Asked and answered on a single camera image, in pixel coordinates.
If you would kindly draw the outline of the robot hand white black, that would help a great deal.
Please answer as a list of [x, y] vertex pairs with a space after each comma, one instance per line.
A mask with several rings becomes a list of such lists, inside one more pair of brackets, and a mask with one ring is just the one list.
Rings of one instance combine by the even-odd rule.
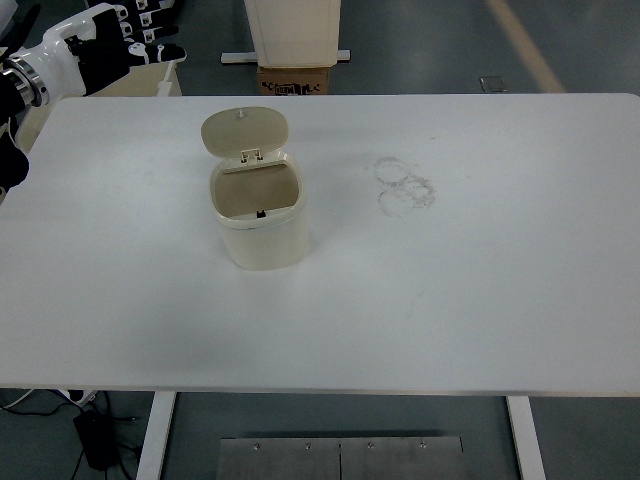
[[49, 28], [39, 45], [11, 54], [3, 76], [28, 106], [88, 96], [134, 67], [183, 60], [159, 39], [178, 32], [179, 1], [89, 1], [88, 8]]

